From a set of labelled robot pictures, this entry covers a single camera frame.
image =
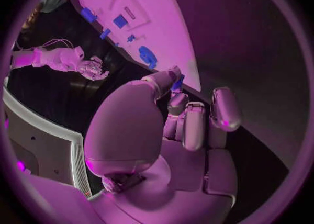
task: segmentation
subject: humanoid robot arm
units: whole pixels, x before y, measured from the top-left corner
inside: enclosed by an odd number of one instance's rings
[[[56,48],[46,50],[35,48],[34,50],[13,51],[12,67],[17,69],[32,65],[42,67],[44,65],[57,71],[75,71],[89,80],[101,80],[108,76],[108,71],[102,73],[102,60],[96,56],[91,60],[83,60],[84,52],[80,46],[71,48]]]

